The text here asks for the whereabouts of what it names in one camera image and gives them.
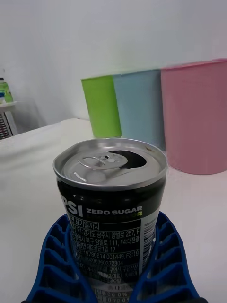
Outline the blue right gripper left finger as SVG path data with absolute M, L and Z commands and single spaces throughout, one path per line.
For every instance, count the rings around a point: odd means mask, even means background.
M 61 216 L 48 231 L 40 253 L 34 285 L 28 303 L 93 303 L 87 280 L 72 259 L 69 220 Z

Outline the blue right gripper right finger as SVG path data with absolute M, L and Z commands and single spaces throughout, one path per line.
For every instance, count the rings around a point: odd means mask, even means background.
M 187 265 L 182 239 L 162 212 L 156 224 L 156 243 L 130 303 L 187 303 L 200 298 Z

